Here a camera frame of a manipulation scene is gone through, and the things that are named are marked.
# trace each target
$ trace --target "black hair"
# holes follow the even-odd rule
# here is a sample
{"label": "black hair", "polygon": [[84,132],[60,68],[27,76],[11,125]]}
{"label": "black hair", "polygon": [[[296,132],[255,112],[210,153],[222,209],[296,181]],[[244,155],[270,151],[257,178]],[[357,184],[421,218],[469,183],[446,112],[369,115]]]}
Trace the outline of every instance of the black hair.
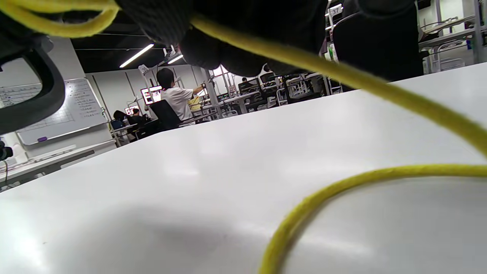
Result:
{"label": "black hair", "polygon": [[157,81],[164,89],[172,88],[172,83],[174,82],[174,73],[168,68],[163,68],[157,72]]}
{"label": "black hair", "polygon": [[115,112],[113,113],[113,118],[115,120],[119,120],[119,121],[123,121],[123,119],[127,116],[127,114],[125,114],[124,112],[121,112],[119,110],[115,110]]}

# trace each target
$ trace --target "yellow cord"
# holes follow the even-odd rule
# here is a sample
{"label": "yellow cord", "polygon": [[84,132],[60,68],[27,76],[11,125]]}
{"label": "yellow cord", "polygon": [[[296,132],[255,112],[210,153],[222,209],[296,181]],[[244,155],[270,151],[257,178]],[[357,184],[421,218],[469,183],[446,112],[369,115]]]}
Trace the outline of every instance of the yellow cord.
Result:
{"label": "yellow cord", "polygon": [[[37,32],[52,36],[80,38],[95,35],[110,26],[119,8],[113,0],[0,0],[0,10]],[[72,10],[99,10],[102,12],[96,18],[81,24],[63,24],[32,13],[32,11],[58,13]]]}
{"label": "yellow cord", "polygon": [[[113,0],[0,0],[0,10],[25,26],[48,35],[77,38],[94,35],[109,26],[119,10]],[[36,12],[69,10],[101,10],[97,18],[84,24],[65,25],[34,15]],[[368,91],[402,106],[451,130],[487,157],[487,132],[462,115],[370,74],[344,64],[336,64],[292,46],[253,37],[220,26],[204,17],[195,16],[191,23],[209,36],[257,55],[275,59],[296,67],[316,71],[344,84]],[[261,274],[276,274],[296,233],[306,220],[331,197],[357,186],[380,181],[419,176],[487,177],[487,165],[417,165],[381,169],[333,183],[305,198],[285,218],[274,233],[262,258]]]}

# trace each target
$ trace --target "fluorescent light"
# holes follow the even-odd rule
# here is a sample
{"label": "fluorescent light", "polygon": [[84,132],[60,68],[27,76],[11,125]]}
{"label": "fluorescent light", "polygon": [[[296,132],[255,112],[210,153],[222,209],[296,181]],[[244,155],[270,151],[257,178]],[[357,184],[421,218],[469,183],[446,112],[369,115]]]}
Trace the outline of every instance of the fluorescent light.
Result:
{"label": "fluorescent light", "polygon": [[152,48],[154,46],[154,44],[150,44],[148,45],[147,47],[145,47],[143,50],[139,51],[136,55],[132,56],[132,58],[128,59],[125,63],[123,63],[120,68],[123,68],[125,67],[126,65],[128,65],[130,62],[134,61],[137,57],[141,56],[142,54],[144,54],[144,52],[148,51],[150,48]]}
{"label": "fluorescent light", "polygon": [[168,62],[168,65],[176,62],[177,60],[181,59],[182,57],[183,57],[183,55],[181,54],[180,56],[178,56],[178,57],[174,58],[173,60],[169,61]]}
{"label": "fluorescent light", "polygon": [[[334,24],[333,26],[336,26],[337,24]],[[326,27],[325,30],[328,30],[328,29],[331,29],[332,27],[329,26],[329,27]]]}

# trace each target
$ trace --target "monitor screen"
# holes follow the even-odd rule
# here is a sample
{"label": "monitor screen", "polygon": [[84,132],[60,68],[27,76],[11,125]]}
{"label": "monitor screen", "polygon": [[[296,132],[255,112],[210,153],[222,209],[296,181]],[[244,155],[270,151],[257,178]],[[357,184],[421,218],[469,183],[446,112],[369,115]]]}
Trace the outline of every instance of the monitor screen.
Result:
{"label": "monitor screen", "polygon": [[141,89],[142,97],[144,98],[144,103],[150,105],[154,102],[161,100],[161,86],[155,86],[150,88]]}
{"label": "monitor screen", "polygon": [[137,106],[131,106],[131,107],[125,108],[125,113],[127,115],[133,115],[133,109],[135,109],[135,108],[140,110],[138,105]]}

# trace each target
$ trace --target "computer monitor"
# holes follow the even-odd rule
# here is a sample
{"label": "computer monitor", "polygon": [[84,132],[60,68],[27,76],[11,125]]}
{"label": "computer monitor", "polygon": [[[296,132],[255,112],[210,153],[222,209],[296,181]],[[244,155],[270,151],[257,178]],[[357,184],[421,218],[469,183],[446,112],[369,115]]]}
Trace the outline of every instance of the computer monitor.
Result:
{"label": "computer monitor", "polygon": [[144,98],[144,103],[146,105],[153,104],[161,100],[161,86],[155,86],[150,88],[141,89],[142,97]]}
{"label": "computer monitor", "polygon": [[276,76],[272,72],[261,75],[261,81],[263,84],[267,83],[267,82],[274,81],[274,79],[276,79]]}
{"label": "computer monitor", "polygon": [[126,113],[127,115],[132,115],[132,114],[133,114],[133,110],[134,110],[134,109],[138,109],[138,110],[140,111],[139,106],[138,106],[138,105],[136,105],[136,106],[131,106],[131,107],[125,108],[125,113]]}
{"label": "computer monitor", "polygon": [[242,82],[239,84],[240,94],[247,94],[254,91],[260,91],[261,85],[259,84],[259,79],[254,78],[247,82]]}

